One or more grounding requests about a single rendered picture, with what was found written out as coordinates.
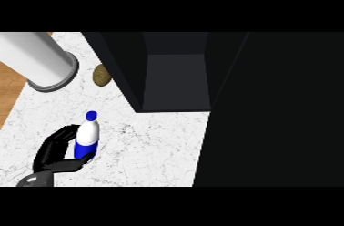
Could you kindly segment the white and blue water bottle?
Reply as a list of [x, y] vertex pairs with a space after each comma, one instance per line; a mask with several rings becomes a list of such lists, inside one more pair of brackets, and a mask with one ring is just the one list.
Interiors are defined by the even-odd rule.
[[76, 131], [73, 158], [81, 159], [88, 153], [97, 153], [98, 142], [98, 124], [97, 113], [88, 111], [85, 113], [85, 121], [81, 123]]

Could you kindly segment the white cylinder with grey rim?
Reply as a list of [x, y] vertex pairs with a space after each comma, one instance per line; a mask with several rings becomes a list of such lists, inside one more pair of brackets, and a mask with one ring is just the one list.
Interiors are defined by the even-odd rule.
[[76, 76], [79, 62], [45, 32], [0, 32], [0, 61], [38, 92], [52, 92]]

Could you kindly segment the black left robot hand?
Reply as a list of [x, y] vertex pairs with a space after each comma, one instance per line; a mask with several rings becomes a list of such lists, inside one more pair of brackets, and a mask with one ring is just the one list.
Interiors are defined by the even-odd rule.
[[95, 155], [88, 151], [78, 159], [64, 159], [67, 143], [76, 138], [78, 125], [63, 126], [44, 139], [33, 158], [32, 171], [51, 173], [75, 172]]

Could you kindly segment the dark grey cabinet door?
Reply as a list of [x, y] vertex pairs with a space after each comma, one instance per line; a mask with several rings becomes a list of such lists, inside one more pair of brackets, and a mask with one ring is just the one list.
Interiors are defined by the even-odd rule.
[[344, 32], [253, 32], [209, 114], [197, 187], [344, 186]]

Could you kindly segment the brown potato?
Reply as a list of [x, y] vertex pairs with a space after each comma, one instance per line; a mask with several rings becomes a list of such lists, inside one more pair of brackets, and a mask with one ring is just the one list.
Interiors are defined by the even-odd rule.
[[112, 80], [112, 76], [106, 70], [106, 67], [98, 64], [92, 71], [92, 81], [98, 87], [104, 87]]

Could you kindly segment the dark grey open cabinet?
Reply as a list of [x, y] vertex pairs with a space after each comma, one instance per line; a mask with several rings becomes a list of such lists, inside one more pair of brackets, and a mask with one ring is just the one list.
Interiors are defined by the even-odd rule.
[[132, 110], [212, 109], [246, 32], [85, 32]]

